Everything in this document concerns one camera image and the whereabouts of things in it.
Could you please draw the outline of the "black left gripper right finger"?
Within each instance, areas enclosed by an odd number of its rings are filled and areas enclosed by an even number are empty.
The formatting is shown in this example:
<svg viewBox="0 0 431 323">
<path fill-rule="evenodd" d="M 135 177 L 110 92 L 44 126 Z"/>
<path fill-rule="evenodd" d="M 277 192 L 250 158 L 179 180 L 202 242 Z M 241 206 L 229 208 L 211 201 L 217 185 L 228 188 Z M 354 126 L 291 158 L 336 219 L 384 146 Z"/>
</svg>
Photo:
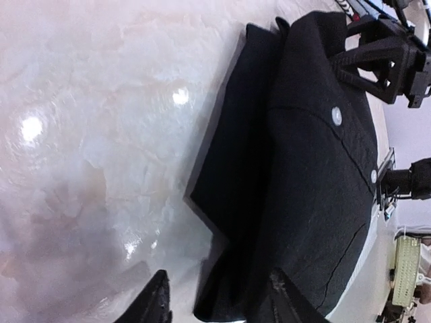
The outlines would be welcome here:
<svg viewBox="0 0 431 323">
<path fill-rule="evenodd" d="M 269 276 L 269 297 L 275 322 L 328 323 L 279 268 Z"/>
</svg>

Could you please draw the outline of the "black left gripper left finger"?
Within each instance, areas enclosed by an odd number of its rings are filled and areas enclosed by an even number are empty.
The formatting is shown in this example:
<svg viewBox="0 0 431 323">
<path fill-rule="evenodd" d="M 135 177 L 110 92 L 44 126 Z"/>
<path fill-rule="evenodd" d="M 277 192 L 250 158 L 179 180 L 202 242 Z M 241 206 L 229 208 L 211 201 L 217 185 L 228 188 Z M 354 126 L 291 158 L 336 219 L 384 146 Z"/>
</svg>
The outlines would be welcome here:
<svg viewBox="0 0 431 323">
<path fill-rule="evenodd" d="M 158 270 L 114 323 L 171 323 L 170 286 L 165 270 Z"/>
</svg>

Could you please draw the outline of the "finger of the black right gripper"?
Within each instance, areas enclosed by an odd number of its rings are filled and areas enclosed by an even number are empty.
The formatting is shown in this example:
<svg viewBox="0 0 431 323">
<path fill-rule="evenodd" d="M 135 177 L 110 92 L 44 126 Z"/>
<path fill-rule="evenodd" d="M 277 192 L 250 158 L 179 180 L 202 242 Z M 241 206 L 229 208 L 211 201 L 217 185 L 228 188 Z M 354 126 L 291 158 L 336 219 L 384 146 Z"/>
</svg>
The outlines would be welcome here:
<svg viewBox="0 0 431 323">
<path fill-rule="evenodd" d="M 330 59 L 338 80 L 392 104 L 406 93 L 409 50 L 401 47 L 358 47 Z"/>
<path fill-rule="evenodd" d="M 414 43 L 410 37 L 413 34 L 399 22 L 384 17 L 362 17 L 347 25 L 345 50 L 348 52 L 359 49 L 367 44 L 383 45 L 385 50 L 402 50 L 414 53 Z"/>
</svg>

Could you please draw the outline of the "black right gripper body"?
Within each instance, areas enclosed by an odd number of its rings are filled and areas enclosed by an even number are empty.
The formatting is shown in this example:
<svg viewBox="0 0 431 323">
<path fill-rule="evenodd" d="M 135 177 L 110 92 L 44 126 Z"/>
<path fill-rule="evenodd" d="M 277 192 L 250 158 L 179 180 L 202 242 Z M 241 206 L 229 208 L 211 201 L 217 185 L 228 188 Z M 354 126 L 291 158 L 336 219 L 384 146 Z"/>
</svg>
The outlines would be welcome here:
<svg viewBox="0 0 431 323">
<path fill-rule="evenodd" d="M 419 108 L 430 97 L 430 49 L 414 43 L 394 43 L 390 47 L 395 71 L 390 72 L 394 94 L 390 104 L 398 96 L 405 96 L 409 108 Z"/>
</svg>

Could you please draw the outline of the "black long sleeve shirt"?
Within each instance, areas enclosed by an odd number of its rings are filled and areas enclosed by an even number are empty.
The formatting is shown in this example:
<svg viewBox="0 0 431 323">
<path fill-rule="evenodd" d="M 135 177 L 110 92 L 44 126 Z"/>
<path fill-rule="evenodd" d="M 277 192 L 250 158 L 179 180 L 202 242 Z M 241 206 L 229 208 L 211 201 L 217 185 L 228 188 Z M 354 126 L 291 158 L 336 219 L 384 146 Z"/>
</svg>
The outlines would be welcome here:
<svg viewBox="0 0 431 323">
<path fill-rule="evenodd" d="M 345 15 L 313 11 L 246 27 L 190 198 L 228 239 L 204 284 L 204 322 L 273 322 L 281 269 L 320 315 L 338 304 L 363 250 L 378 145 L 363 91 L 338 82 Z"/>
</svg>

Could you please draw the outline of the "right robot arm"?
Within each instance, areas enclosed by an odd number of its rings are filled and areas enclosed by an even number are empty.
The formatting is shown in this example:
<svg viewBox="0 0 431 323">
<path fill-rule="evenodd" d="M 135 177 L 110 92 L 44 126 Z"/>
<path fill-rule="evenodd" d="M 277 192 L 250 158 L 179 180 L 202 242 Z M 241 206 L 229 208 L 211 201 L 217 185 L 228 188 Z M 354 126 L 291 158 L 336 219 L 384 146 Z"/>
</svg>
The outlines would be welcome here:
<svg viewBox="0 0 431 323">
<path fill-rule="evenodd" d="M 430 97 L 430 2 L 338 1 L 358 46 L 335 55 L 338 80 L 387 104 L 405 96 L 410 108 Z"/>
</svg>

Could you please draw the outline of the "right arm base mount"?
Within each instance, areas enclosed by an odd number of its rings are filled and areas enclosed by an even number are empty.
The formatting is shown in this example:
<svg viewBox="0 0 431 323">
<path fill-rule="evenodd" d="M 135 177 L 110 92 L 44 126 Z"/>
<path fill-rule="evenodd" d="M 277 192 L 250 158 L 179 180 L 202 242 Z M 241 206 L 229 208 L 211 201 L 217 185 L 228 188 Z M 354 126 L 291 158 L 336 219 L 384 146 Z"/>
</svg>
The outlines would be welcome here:
<svg viewBox="0 0 431 323">
<path fill-rule="evenodd" d="M 396 169 L 395 149 L 391 147 L 376 178 L 376 203 L 385 221 L 394 214 L 398 201 L 428 199 L 430 158 L 415 161 L 408 169 Z"/>
</svg>

